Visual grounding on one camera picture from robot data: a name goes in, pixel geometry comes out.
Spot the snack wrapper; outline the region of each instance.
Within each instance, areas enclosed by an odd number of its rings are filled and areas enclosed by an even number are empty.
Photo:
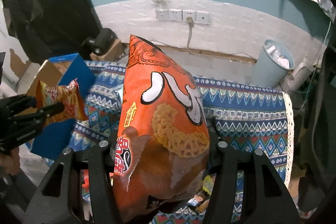
[[[131,35],[113,178],[123,222],[187,202],[202,187],[208,154],[193,77],[157,46]]]
[[[37,108],[52,105],[57,102],[62,102],[64,105],[64,111],[47,118],[44,124],[45,126],[53,122],[62,122],[71,118],[82,121],[88,120],[76,80],[71,81],[68,86],[59,85],[57,87],[49,87],[46,83],[39,81],[37,83],[35,97]]]

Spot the snack bag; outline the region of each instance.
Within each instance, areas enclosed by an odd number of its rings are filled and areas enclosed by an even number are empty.
[[[123,222],[192,198],[202,187],[208,148],[191,74],[131,35],[113,178]]]
[[[86,121],[89,118],[84,111],[84,103],[79,94],[79,87],[76,80],[71,81],[68,86],[59,85],[55,88],[47,86],[39,81],[36,87],[36,107],[52,105],[62,102],[64,111],[46,119],[45,126],[52,122],[62,122],[67,119],[78,119]]]

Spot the power socket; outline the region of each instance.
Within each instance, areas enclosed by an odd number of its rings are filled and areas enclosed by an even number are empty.
[[[170,21],[182,21],[182,10],[169,9],[169,20]]]
[[[159,21],[169,21],[168,9],[156,9],[156,19]]]
[[[183,19],[184,22],[186,22],[187,17],[191,17],[193,19],[193,22],[196,22],[196,11],[183,10],[182,11],[182,19]]]
[[[196,22],[202,24],[210,24],[210,15],[208,12],[197,11],[196,12]]]

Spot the power cord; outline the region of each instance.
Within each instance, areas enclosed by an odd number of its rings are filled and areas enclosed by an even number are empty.
[[[124,52],[121,54],[121,56],[119,56],[119,58],[117,60],[115,60],[114,62],[118,62],[120,61],[122,58],[124,58],[126,55],[129,55],[129,46],[124,46],[125,44],[123,44],[123,50]]]
[[[319,63],[321,56],[323,56],[323,46],[324,46],[325,43],[326,43],[327,36],[328,36],[328,34],[329,34],[329,31],[330,31],[330,26],[331,26],[331,21],[329,22],[329,28],[328,28],[328,31],[327,31],[325,37],[324,37],[323,45],[321,46],[321,53],[320,53],[319,59],[318,59],[317,62],[316,62],[316,65],[315,65],[315,69],[314,69],[313,75],[312,75],[311,80],[310,80],[310,82],[309,82],[309,85],[308,85],[308,89],[307,89],[306,95],[305,95],[305,97],[304,97],[302,106],[300,107],[299,111],[300,111],[300,110],[303,108],[303,106],[306,104],[306,100],[307,100],[307,98],[308,98],[308,94],[309,94],[309,92],[310,92],[310,86],[311,86],[311,83],[312,83],[313,80],[314,80],[314,75],[315,75],[315,73],[316,73],[317,64]]]
[[[193,21],[192,17],[187,17],[186,21],[187,21],[187,23],[189,25],[189,36],[188,36],[188,41],[187,41],[187,50],[191,54],[202,55],[202,54],[199,54],[199,53],[191,52],[190,49],[189,49],[189,44],[190,44],[190,41],[191,41],[191,36],[193,35],[194,21]],[[251,55],[249,55],[247,53],[244,53],[244,52],[235,52],[235,53],[231,53],[230,55],[236,55],[236,54],[244,54],[244,55],[246,55],[248,57],[251,57],[252,59],[255,59],[253,56],[251,56]]]

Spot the blue patterned fabric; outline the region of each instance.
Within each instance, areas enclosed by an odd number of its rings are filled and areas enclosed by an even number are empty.
[[[118,129],[121,99],[116,89],[123,84],[126,71],[125,65],[113,62],[87,61],[86,64],[97,79],[86,99],[85,110],[89,120],[76,122],[70,140],[69,146],[75,151],[91,147]],[[194,79],[202,95],[208,124],[212,117],[216,117],[217,130],[236,149],[247,152],[262,149],[285,180],[288,131],[282,93],[223,80]],[[238,172],[232,221],[240,218],[243,177],[243,173]],[[180,220],[179,224],[199,223],[203,217],[204,214],[197,214],[185,207],[174,214],[160,213],[152,223],[174,223],[173,219]]]

